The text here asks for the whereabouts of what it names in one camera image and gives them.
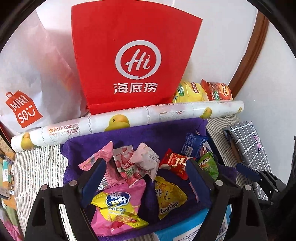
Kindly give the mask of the green triangular snack packet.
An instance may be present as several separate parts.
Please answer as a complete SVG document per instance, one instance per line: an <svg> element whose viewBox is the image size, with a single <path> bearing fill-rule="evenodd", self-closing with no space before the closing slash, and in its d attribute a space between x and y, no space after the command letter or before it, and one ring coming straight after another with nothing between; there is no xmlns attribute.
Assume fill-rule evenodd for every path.
<svg viewBox="0 0 296 241"><path fill-rule="evenodd" d="M213 180L217 180L219 171L212 152L208 151L206 154L204 154L199 159L198 165L203 171L206 171L213 178Z"/></svg>

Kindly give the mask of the pink peach cake packet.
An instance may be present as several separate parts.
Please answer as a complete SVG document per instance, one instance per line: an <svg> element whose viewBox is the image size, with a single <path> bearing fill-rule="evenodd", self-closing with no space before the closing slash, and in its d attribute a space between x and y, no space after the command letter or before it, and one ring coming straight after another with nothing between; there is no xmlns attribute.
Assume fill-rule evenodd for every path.
<svg viewBox="0 0 296 241"><path fill-rule="evenodd" d="M198 203L198 202L199 202L199 197L198 197L198 195L197 195L197 193L196 193L196 191L195 191L195 189L194 189L194 187L193 187L193 185L192 185L192 182L190 182L189 185L191 186L191 189L192 189L193 193L195 194L196 201L197 201L197 203Z"/></svg>

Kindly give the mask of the blue cookie packet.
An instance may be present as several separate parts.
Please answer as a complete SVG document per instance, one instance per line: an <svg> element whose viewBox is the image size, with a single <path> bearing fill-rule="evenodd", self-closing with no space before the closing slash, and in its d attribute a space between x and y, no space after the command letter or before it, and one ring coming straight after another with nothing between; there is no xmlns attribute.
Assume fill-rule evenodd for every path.
<svg viewBox="0 0 296 241"><path fill-rule="evenodd" d="M208 140L207 136L187 133L185 137L185 142L181 149L181 155L200 159L200 151L203 144Z"/></svg>

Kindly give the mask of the red gold snack packet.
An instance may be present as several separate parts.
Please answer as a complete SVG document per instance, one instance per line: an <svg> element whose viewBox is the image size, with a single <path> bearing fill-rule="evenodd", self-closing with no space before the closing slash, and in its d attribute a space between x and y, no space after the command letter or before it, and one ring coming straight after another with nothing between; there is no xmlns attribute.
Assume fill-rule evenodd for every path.
<svg viewBox="0 0 296 241"><path fill-rule="evenodd" d="M165 176L166 174L171 173L182 180L187 181L188 175L186 173L186 164L190 159L193 159L194 161L197 160L195 157L187 157L177 154L168 148L159 163L158 176Z"/></svg>

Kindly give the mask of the yellow pink snack bag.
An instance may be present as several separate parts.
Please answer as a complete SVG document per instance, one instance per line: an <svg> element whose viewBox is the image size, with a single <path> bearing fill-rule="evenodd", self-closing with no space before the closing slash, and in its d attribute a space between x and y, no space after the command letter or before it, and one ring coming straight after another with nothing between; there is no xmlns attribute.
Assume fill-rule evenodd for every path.
<svg viewBox="0 0 296 241"><path fill-rule="evenodd" d="M91 221L95 234L107 237L148 226L138 216L145 188L145 180L141 179L132 187L122 183L97 194L91 202L96 207Z"/></svg>

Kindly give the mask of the gold triangular snack packet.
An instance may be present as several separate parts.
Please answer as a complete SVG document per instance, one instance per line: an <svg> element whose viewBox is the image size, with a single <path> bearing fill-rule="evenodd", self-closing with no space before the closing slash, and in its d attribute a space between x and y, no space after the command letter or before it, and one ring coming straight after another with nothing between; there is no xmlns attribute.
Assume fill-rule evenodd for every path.
<svg viewBox="0 0 296 241"><path fill-rule="evenodd" d="M182 189L160 176L155 178L154 189L159 205L159 219L163 219L173 209L182 206L188 199Z"/></svg>

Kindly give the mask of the white strawberry candy packet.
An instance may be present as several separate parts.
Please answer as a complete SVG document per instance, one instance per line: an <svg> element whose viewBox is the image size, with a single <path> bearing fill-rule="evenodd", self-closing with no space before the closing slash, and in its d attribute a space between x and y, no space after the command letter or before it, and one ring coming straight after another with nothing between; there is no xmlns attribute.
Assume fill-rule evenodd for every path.
<svg viewBox="0 0 296 241"><path fill-rule="evenodd" d="M130 161L134 154L132 145L113 149L112 153L116 168L128 187L132 187L146 174L142 168Z"/></svg>

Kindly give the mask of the pale pink packet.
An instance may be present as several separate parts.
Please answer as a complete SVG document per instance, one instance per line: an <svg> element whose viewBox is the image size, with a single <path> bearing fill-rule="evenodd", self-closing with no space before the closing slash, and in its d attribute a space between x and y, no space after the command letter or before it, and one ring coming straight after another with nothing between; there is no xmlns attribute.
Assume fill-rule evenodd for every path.
<svg viewBox="0 0 296 241"><path fill-rule="evenodd" d="M140 143L130 158L130 161L141 170L145 171L152 181L155 180L160 160L158 155L148 145Z"/></svg>

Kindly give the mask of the grey checked folded cloth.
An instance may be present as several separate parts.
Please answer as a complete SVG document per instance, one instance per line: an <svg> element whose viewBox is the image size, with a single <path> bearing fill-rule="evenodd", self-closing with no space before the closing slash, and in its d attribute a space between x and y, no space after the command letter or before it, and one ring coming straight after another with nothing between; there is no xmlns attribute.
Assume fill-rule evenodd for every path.
<svg viewBox="0 0 296 241"><path fill-rule="evenodd" d="M238 163L255 171L271 171L265 149L252 122L232 124L224 128L223 133Z"/></svg>

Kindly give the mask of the striped quilted mattress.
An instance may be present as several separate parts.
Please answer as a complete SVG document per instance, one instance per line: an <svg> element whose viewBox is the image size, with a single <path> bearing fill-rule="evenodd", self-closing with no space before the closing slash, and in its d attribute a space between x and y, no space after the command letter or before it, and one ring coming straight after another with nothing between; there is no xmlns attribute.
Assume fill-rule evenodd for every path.
<svg viewBox="0 0 296 241"><path fill-rule="evenodd" d="M195 118L135 126L106 133L93 133L69 139L65 144L17 152L15 157L16 209L22 231L26 230L34 200L43 184L51 188L63 186L64 174L75 176L78 165L100 150L109 141L114 145L137 147L141 142L151 147L162 158L168 148L179 151L185 135L200 130L211 138L209 145L221 164L235 167L234 154L223 130L238 123L238 115L228 115L199 121Z"/></svg>

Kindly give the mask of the blue tissue pack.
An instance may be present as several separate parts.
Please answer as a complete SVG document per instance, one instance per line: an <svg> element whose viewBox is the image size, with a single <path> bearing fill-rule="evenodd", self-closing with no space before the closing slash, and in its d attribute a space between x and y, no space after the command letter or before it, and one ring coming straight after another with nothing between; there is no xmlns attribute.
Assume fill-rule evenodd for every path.
<svg viewBox="0 0 296 241"><path fill-rule="evenodd" d="M194 214L184 221L177 223L176 225L153 233L152 237L154 238L154 240L193 240L193 238L199 231L208 211L209 210L206 208L202 209L198 213ZM231 211L232 206L228 205L216 240L224 240L230 222Z"/></svg>

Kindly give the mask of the red orange chips bag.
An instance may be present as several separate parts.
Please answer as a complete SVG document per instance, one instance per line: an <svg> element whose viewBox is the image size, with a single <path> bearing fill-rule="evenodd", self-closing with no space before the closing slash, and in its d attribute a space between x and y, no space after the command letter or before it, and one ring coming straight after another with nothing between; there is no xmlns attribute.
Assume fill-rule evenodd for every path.
<svg viewBox="0 0 296 241"><path fill-rule="evenodd" d="M206 91L209 100L233 100L231 89L224 83L201 80L201 87Z"/></svg>

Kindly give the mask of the rolled lemon print mat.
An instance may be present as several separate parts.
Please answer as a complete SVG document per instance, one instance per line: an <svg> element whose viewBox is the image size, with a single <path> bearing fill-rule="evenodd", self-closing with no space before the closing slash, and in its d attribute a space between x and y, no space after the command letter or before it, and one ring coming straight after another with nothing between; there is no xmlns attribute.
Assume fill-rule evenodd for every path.
<svg viewBox="0 0 296 241"><path fill-rule="evenodd" d="M189 118L208 119L234 115L243 112L244 107L243 101L230 100L170 103L112 111L25 132L22 135L12 137L11 147L15 152L21 152L24 150L21 147L22 140L31 141L25 148L30 150L36 147L60 145L73 137L101 133L109 126L111 120L119 115L127 118L129 125L134 127Z"/></svg>

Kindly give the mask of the red Haidilao paper bag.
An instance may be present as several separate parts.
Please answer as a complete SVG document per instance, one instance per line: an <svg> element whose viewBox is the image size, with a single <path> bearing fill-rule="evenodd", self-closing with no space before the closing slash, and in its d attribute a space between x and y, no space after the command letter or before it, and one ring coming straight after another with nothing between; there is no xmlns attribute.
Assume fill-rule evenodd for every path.
<svg viewBox="0 0 296 241"><path fill-rule="evenodd" d="M74 5L74 53L90 113L171 103L201 24L150 1Z"/></svg>

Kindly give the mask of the brown wooden door frame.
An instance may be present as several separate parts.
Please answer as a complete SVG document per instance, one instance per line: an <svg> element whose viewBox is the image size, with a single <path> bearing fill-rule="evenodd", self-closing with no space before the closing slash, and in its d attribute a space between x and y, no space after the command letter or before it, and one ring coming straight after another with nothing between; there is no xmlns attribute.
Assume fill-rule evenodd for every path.
<svg viewBox="0 0 296 241"><path fill-rule="evenodd" d="M241 88L243 87L244 83L246 82L248 76L255 66L255 63L265 42L268 26L268 18L263 13L258 11L254 28L249 39L245 54L241 59L238 68L228 85L232 91L233 98L235 98L240 92Z"/></svg>

